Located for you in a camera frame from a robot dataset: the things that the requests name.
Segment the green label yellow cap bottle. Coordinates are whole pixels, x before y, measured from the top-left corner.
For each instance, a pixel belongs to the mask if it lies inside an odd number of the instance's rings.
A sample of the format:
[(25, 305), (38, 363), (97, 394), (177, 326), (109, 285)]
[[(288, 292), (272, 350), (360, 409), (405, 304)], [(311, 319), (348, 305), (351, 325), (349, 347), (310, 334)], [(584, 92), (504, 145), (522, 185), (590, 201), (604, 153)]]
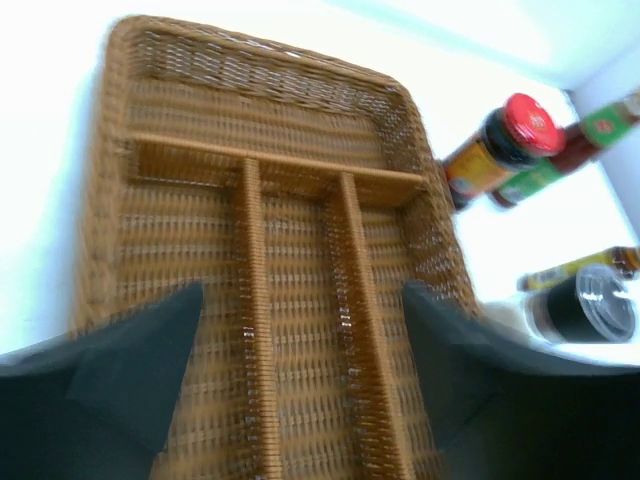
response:
[(490, 193), (494, 202), (512, 208), (618, 143), (639, 125), (639, 89), (585, 116), (564, 130), (562, 151), (532, 170), (513, 176)]

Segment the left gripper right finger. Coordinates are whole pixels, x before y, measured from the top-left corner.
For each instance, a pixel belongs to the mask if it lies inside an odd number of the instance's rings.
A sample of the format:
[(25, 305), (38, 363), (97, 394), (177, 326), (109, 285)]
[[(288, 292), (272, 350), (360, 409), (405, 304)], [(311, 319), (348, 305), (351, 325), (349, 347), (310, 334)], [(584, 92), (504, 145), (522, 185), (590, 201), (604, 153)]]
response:
[(638, 478), (638, 368), (524, 346), (419, 281), (402, 301), (451, 478)]

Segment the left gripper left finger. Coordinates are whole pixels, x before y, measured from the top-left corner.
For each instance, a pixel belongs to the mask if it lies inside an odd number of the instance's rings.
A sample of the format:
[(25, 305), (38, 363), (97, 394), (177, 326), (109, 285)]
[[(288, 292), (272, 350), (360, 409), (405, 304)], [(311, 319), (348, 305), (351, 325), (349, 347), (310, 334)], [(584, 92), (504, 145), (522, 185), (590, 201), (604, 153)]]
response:
[(1, 367), (4, 479), (146, 479), (168, 437), (203, 288)]

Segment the red lid sauce jar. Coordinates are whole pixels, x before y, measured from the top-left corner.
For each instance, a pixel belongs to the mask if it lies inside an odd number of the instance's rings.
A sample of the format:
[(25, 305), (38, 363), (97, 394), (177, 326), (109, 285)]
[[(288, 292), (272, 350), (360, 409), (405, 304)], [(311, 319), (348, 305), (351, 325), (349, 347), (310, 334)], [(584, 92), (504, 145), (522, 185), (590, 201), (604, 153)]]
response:
[(564, 130), (538, 101), (523, 93), (509, 96), (442, 161), (454, 208), (465, 209), (564, 145)]

